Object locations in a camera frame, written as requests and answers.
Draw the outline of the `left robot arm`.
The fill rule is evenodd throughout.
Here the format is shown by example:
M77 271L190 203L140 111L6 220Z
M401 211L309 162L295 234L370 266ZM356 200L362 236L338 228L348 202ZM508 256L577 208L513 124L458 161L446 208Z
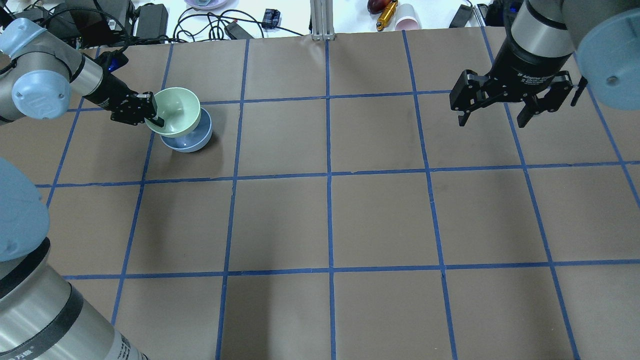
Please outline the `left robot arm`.
M1 52L1 123L57 119L73 92L127 125L156 121L152 92L138 93L107 65L27 18L6 25ZM48 264L50 214L29 178L1 160L1 358L146 360L128 338Z

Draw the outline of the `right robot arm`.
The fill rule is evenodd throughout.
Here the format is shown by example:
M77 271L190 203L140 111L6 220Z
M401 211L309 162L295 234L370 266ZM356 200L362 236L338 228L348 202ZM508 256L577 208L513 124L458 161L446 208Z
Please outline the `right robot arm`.
M572 105L586 86L613 109L639 109L637 0L526 0L490 70L462 71L449 94L458 124L494 103L523 103L519 128L543 112L555 112L573 87L563 70L571 55L581 73Z

